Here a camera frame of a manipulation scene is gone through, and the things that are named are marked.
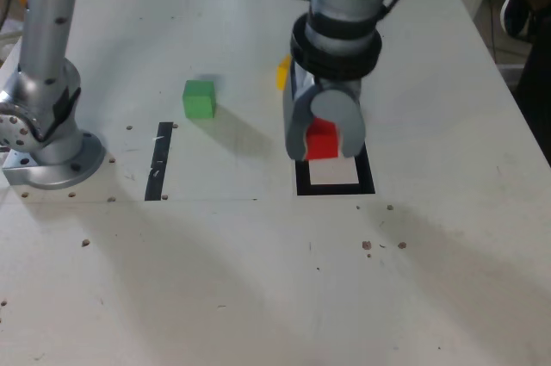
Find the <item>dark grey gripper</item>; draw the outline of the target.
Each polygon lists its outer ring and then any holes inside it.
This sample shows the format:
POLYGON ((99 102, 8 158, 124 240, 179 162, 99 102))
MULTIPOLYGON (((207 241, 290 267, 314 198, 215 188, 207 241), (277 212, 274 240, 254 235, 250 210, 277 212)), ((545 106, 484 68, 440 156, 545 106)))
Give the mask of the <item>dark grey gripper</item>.
POLYGON ((283 93, 285 147, 297 161, 306 157, 306 132, 314 115, 335 124, 341 153, 355 157, 364 145, 366 127, 358 103, 362 80, 337 81, 314 76, 298 63, 291 65, 291 87, 283 93))

